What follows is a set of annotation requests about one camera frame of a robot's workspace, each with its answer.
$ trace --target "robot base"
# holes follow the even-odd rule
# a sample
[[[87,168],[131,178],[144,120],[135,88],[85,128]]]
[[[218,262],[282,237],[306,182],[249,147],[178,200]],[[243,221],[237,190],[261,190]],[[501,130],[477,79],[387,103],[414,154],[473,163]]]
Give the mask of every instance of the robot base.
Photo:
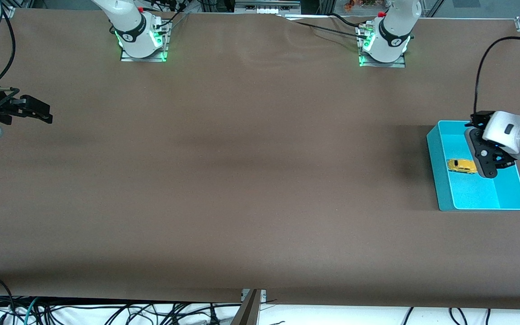
[[[128,53],[126,53],[123,49],[121,50],[120,61],[122,62],[166,62],[167,61],[167,51],[170,47],[170,35],[172,33],[172,23],[167,23],[165,26],[161,27],[158,33],[161,33],[159,37],[156,37],[157,41],[161,41],[163,45],[155,50],[151,55],[145,58],[134,58],[131,57]]]
[[[365,35],[369,36],[372,27],[372,21],[367,21],[366,24],[361,24],[360,27],[355,27],[355,31],[357,32],[357,35]],[[364,44],[367,42],[367,39],[357,39],[357,46],[358,46],[358,63],[359,66],[377,66],[380,68],[404,68],[405,62],[404,62],[404,55],[400,54],[400,57],[396,59],[394,62],[379,62],[370,56],[368,52],[363,50]]]

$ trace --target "blue tray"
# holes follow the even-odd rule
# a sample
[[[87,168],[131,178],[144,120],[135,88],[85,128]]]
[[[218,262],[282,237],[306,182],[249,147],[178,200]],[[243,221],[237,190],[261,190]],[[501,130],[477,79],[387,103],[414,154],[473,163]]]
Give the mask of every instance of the blue tray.
[[[451,172],[449,159],[469,159],[464,137],[468,121],[439,121],[427,134],[439,209],[442,211],[520,210],[520,176],[516,165],[499,169],[493,179],[478,173]]]

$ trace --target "cable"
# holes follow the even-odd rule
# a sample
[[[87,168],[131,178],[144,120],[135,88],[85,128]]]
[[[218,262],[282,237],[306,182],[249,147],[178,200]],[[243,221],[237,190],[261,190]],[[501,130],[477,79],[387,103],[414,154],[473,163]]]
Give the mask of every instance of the cable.
[[[458,310],[458,311],[460,312],[460,316],[463,317],[463,323],[464,323],[464,325],[468,325],[468,323],[467,323],[467,319],[466,319],[466,317],[464,316],[463,311],[460,310],[460,308],[455,308],[455,309]],[[455,323],[456,325],[460,325],[460,323],[456,320],[456,318],[455,318],[455,317],[453,316],[453,314],[452,314],[452,308],[449,308],[449,309],[448,309],[448,314],[450,315],[450,319],[452,319],[452,321],[454,321],[454,323]]]
[[[176,16],[177,16],[178,14],[180,14],[180,13],[181,13],[181,11],[178,10],[178,11],[174,14],[174,16],[172,16],[172,18],[170,18],[168,21],[166,21],[165,23],[163,23],[163,24],[161,24],[161,25],[156,25],[156,29],[157,29],[157,28],[160,28],[160,27],[163,27],[163,26],[165,26],[165,25],[168,25],[168,24],[171,23],[172,20],[174,20],[174,18],[176,18]]]
[[[174,322],[174,320],[178,321],[179,319],[177,319],[177,316],[182,310],[186,309],[188,306],[188,304],[179,304],[176,307],[176,305],[174,304],[174,307],[172,308],[171,312],[166,315],[166,317],[163,319],[160,325],[168,325],[169,323]]]
[[[6,290],[8,296],[9,296],[9,306],[11,307],[12,313],[13,313],[13,321],[12,324],[15,325],[15,304],[13,304],[13,295],[11,294],[11,290],[9,290],[9,287],[0,280],[1,286]]]
[[[9,57],[9,61],[7,65],[5,66],[4,70],[0,73],[0,80],[5,76],[7,71],[9,70],[9,67],[13,63],[13,59],[15,58],[15,34],[13,33],[13,28],[11,27],[11,22],[9,21],[9,17],[7,16],[7,13],[5,12],[5,9],[3,5],[1,6],[1,12],[4,15],[5,22],[8,25],[9,28],[9,36],[11,37],[11,56]]]
[[[234,12],[234,4],[232,3],[232,0],[223,0],[224,6],[226,7],[227,12]]]
[[[196,0],[196,1],[200,2],[200,3],[201,3],[202,5],[204,5],[204,6],[208,6],[210,10],[212,10],[212,7],[218,5],[218,2],[217,2],[217,1],[214,2],[213,4],[207,4],[206,2],[203,2],[202,0]]]
[[[491,309],[487,308],[487,317],[485,317],[485,325],[489,325],[489,317],[491,317]]]
[[[409,308],[409,311],[406,312],[406,316],[404,317],[402,325],[406,325],[406,323],[409,322],[410,313],[413,312],[413,308],[414,307]]]
[[[367,38],[365,35],[357,35],[357,34],[354,34],[354,33],[347,33],[347,32],[337,31],[336,29],[330,29],[330,28],[326,28],[326,27],[322,27],[322,26],[316,26],[316,25],[312,25],[312,24],[302,23],[302,22],[296,21],[296,20],[293,20],[293,22],[295,22],[297,24],[300,24],[300,25],[314,27],[314,28],[322,29],[324,31],[329,31],[329,32],[333,32],[333,33],[349,35],[349,36],[356,37],[356,38],[362,38],[362,39]]]
[[[155,0],[151,0],[151,1],[150,1],[150,4],[152,5],[152,8],[153,8],[153,6],[158,6],[159,11],[163,12],[163,9],[162,9],[161,4],[155,2]]]
[[[345,20],[344,17],[340,16],[340,14],[334,13],[334,12],[327,13],[326,16],[335,16],[336,18],[340,19],[340,21],[342,21],[344,24],[347,24],[347,25],[352,26],[352,27],[358,27],[360,24],[363,24],[363,23],[367,22],[367,21],[363,21],[362,23],[353,24],[350,21]]]
[[[33,309],[33,305],[35,305],[35,302],[37,301],[39,297],[35,297],[33,300],[31,300],[31,304],[29,304],[29,307],[27,307],[27,312],[25,312],[25,320],[23,321],[23,325],[27,325],[28,319],[29,319],[29,313],[31,313],[31,309]]]
[[[120,313],[122,313],[124,310],[128,309],[131,305],[125,305],[123,307],[121,307],[120,309],[118,309],[116,312],[114,312],[106,321],[105,325],[111,325],[114,320],[116,320],[116,318],[118,317],[118,315],[120,315]]]
[[[153,315],[155,315],[155,323],[157,325],[157,323],[159,323],[159,314],[158,314],[158,311],[155,310],[155,305],[152,304],[152,308],[153,308]]]
[[[142,9],[146,12],[164,12],[162,7],[160,6],[160,4],[155,4],[156,6],[158,6],[160,8],[160,10],[156,10],[154,8],[146,8],[146,7],[142,7]]]
[[[483,54],[483,57],[481,58],[481,62],[478,65],[477,70],[477,80],[475,81],[475,99],[473,102],[473,114],[477,113],[477,97],[478,97],[478,82],[481,78],[481,69],[483,68],[483,62],[485,61],[485,58],[487,57],[487,54],[489,54],[489,51],[493,48],[493,46],[497,45],[497,43],[500,43],[502,41],[506,41],[507,39],[518,39],[520,40],[520,37],[518,36],[509,36],[509,37],[502,37],[497,39],[497,41],[494,41],[493,44],[489,45],[487,50],[485,51],[485,54]]]
[[[210,325],[219,325],[220,320],[218,319],[218,315],[216,315],[216,309],[214,308],[214,304],[210,303]]]
[[[214,306],[214,308],[222,308],[222,307],[239,307],[241,304],[225,304],[225,305],[216,305]],[[188,312],[188,313],[184,313],[184,314],[181,314],[181,315],[175,315],[177,318],[176,320],[177,321],[180,321],[182,318],[184,317],[188,317],[188,316],[192,316],[192,315],[197,315],[199,313],[201,313],[202,311],[205,311],[206,309],[210,309],[210,307],[203,307],[203,308],[200,308],[200,309],[196,309],[195,311],[191,311],[191,312]]]
[[[125,325],[129,325],[129,323],[136,317],[136,316],[143,316],[142,315],[142,312],[145,311],[147,308],[149,308],[150,306],[152,306],[152,304],[148,304],[142,308],[140,308],[140,310],[138,310],[137,312],[134,312],[134,316],[132,316],[132,313],[130,312],[130,309],[128,308],[128,313],[130,314],[130,316],[128,316],[128,320],[126,321]]]

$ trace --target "brown table surface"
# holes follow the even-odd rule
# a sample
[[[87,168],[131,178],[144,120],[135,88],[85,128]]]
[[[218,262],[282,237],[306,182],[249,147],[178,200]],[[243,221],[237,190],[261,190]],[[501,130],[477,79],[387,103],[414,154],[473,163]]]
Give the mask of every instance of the brown table surface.
[[[0,139],[14,294],[520,308],[520,212],[440,212],[425,140],[468,119],[511,20],[420,20],[405,69],[272,15],[190,15],[162,64],[120,62],[103,12],[12,22],[0,84],[54,115]],[[9,51],[2,24],[0,70]],[[480,94],[520,113],[520,42]]]

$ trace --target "white floor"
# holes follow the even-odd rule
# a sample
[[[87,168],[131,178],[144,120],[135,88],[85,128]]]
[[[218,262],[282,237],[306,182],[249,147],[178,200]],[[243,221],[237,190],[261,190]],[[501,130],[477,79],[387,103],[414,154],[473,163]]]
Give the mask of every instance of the white floor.
[[[194,304],[186,311],[209,306],[208,304]],[[171,305],[156,305],[159,313],[170,311]],[[284,321],[283,325],[401,325],[406,314],[407,307],[358,307],[358,306],[309,306],[309,305],[264,305],[260,312],[258,325],[274,325]],[[62,309],[54,312],[54,315],[65,325],[102,325],[117,309]],[[216,308],[219,319],[233,317],[237,307]],[[468,325],[484,325],[485,309],[463,309]],[[128,319],[128,312],[123,312],[113,323],[124,325]],[[155,323],[155,316],[144,313],[151,317]],[[454,314],[462,324],[460,314]],[[5,324],[10,325],[11,317],[8,316]],[[180,325],[202,324],[202,320],[209,320],[204,315],[186,317],[179,321]],[[520,311],[493,309],[490,325],[516,325],[520,324]],[[151,325],[151,321],[144,317],[136,317],[132,325]],[[448,314],[447,308],[415,308],[411,313],[407,325],[454,325]]]

